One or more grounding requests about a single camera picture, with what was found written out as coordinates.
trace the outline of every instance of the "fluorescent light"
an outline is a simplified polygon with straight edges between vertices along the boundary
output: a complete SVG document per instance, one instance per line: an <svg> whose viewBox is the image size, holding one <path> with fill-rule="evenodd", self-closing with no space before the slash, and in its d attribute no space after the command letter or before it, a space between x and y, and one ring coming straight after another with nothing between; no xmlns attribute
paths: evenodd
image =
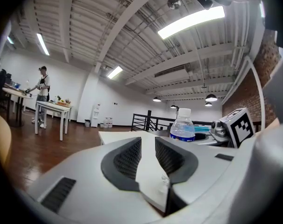
<svg viewBox="0 0 283 224"><path fill-rule="evenodd" d="M264 10L264 4L263 4L263 2L261 1L261 3L260 3L260 11L261 11L261 17L265 17L265 10Z"/></svg>
<svg viewBox="0 0 283 224"><path fill-rule="evenodd" d="M43 48L43 51L45 52L46 55L49 56L49 52L47 51L47 48L45 46L45 43L44 43L42 35L40 33L37 33L37 36L38 36L39 42L40 42L40 44L41 44L41 46Z"/></svg>
<svg viewBox="0 0 283 224"><path fill-rule="evenodd" d="M123 69L118 66L116 69L114 69L107 77L112 79L114 78L117 74L119 74Z"/></svg>
<svg viewBox="0 0 283 224"><path fill-rule="evenodd" d="M7 37L7 40L9 41L9 43L14 44L10 37Z"/></svg>
<svg viewBox="0 0 283 224"><path fill-rule="evenodd" d="M197 13L193 13L184 18L181 18L161 29L158 34L162 39L165 39L179 31L182 31L199 23L214 20L217 18L223 18L225 16L225 11L222 6L213 7L209 10L199 11Z"/></svg>

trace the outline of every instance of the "air vent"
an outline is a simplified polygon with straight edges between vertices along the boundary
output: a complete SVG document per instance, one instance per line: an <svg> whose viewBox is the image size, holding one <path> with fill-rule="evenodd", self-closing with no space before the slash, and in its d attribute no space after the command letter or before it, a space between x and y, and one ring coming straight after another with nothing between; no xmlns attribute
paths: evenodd
<svg viewBox="0 0 283 224"><path fill-rule="evenodd" d="M166 75L166 74L169 74L169 73L178 71L178 70L183 70L183 69L185 69L184 66L185 66L185 65L179 65L179 66L177 66L177 67L174 67L174 68L171 68L171 69L168 69L168 70L161 71L161 72L159 72L159 73L156 73L156 74L154 75L154 77L156 78L156 77L160 77L160 76L163 76L163 75Z"/></svg>
<svg viewBox="0 0 283 224"><path fill-rule="evenodd" d="M154 80L160 84L163 84L188 78L189 74L187 73L184 65L181 65L155 74Z"/></svg>
<svg viewBox="0 0 283 224"><path fill-rule="evenodd" d="M49 210L58 213L62 204L71 192L76 180L71 178L62 178L57 185L41 201L41 204Z"/></svg>

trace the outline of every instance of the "table leg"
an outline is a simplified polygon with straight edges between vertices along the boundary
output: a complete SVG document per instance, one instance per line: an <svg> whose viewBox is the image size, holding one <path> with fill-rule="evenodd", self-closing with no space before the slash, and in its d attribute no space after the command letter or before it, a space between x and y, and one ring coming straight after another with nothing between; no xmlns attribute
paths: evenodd
<svg viewBox="0 0 283 224"><path fill-rule="evenodd" d="M37 103L37 105L35 107L35 134L38 134L39 109L40 109L40 106Z"/></svg>
<svg viewBox="0 0 283 224"><path fill-rule="evenodd" d="M16 102L13 101L13 110L12 110L13 113L15 113L15 108L16 108Z"/></svg>
<svg viewBox="0 0 283 224"><path fill-rule="evenodd" d="M59 129L59 140L63 141L63 123L64 123L64 115L65 112L62 111L61 112L61 125L60 125L60 129Z"/></svg>
<svg viewBox="0 0 283 224"><path fill-rule="evenodd" d="M71 109L72 109L72 108L70 108L70 110L69 110L69 112L68 112L68 119L69 119L70 122L71 122Z"/></svg>
<svg viewBox="0 0 283 224"><path fill-rule="evenodd" d="M11 94L7 98L7 123L10 120L10 103L11 103Z"/></svg>
<svg viewBox="0 0 283 224"><path fill-rule="evenodd" d="M21 98L20 100L20 110L19 110L19 126L20 127L22 126L22 104L23 104L23 98Z"/></svg>
<svg viewBox="0 0 283 224"><path fill-rule="evenodd" d="M69 112L70 112L70 110L66 113L66 120L65 120L65 134L67 134L67 132L68 132Z"/></svg>
<svg viewBox="0 0 283 224"><path fill-rule="evenodd" d="M16 110L16 123L18 123L19 103L20 103L20 97L18 97L18 101L17 101L17 110Z"/></svg>
<svg viewBox="0 0 283 224"><path fill-rule="evenodd" d="M47 110L44 109L44 129L46 129L46 120L47 120Z"/></svg>

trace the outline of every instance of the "man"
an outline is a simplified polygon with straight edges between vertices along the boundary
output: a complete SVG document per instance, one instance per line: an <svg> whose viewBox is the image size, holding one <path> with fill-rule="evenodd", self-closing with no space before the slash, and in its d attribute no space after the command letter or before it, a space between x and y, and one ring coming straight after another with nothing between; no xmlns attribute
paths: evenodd
<svg viewBox="0 0 283 224"><path fill-rule="evenodd" d="M37 101L47 101L48 88L50 88L50 78L47 75L46 66L42 66L41 68L39 68L39 71L41 72L42 77L39 79L37 85L32 89L27 89L26 93L30 93L31 91L38 89L40 92L37 96ZM44 128L44 114L45 114L45 109L41 107L41 113L39 113L39 120L38 120L38 122L41 122L40 125L41 128Z"/></svg>

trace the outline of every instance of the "chair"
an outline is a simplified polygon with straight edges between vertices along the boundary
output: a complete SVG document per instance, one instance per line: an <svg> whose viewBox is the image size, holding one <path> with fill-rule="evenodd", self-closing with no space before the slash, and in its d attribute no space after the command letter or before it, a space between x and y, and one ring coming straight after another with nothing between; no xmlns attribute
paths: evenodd
<svg viewBox="0 0 283 224"><path fill-rule="evenodd" d="M0 163L7 170L11 154L11 129L7 122L0 116Z"/></svg>
<svg viewBox="0 0 283 224"><path fill-rule="evenodd" d="M4 69L2 69L0 71L0 108L4 110L7 110L4 104L7 101L7 97L5 95L5 92L2 90L2 88L4 87L6 82L6 78L7 78L6 75L7 72Z"/></svg>

